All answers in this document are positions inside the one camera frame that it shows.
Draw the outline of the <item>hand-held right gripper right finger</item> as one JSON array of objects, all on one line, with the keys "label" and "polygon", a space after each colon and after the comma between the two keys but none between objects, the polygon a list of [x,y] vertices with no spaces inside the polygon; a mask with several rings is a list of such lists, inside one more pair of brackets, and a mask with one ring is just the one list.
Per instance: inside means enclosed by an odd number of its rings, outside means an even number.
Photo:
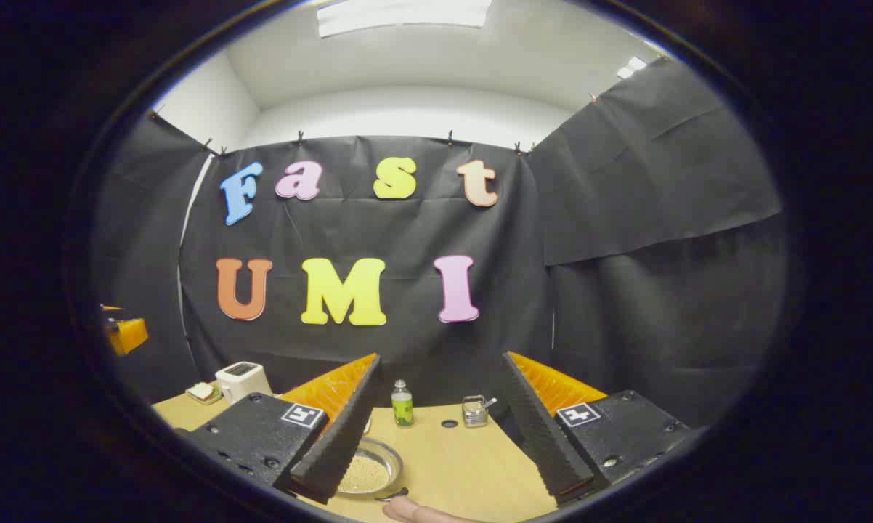
[{"label": "hand-held right gripper right finger", "polygon": [[652,466],[691,434],[642,394],[605,394],[525,355],[503,355],[504,394],[557,506]]}]

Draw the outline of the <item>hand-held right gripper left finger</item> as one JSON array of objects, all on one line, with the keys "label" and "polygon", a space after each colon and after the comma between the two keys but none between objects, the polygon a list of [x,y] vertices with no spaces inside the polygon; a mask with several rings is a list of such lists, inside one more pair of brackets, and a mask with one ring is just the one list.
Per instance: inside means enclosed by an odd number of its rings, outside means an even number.
[{"label": "hand-held right gripper left finger", "polygon": [[381,357],[368,354],[282,397],[243,395],[183,440],[255,485],[327,503],[337,493],[381,381]]}]

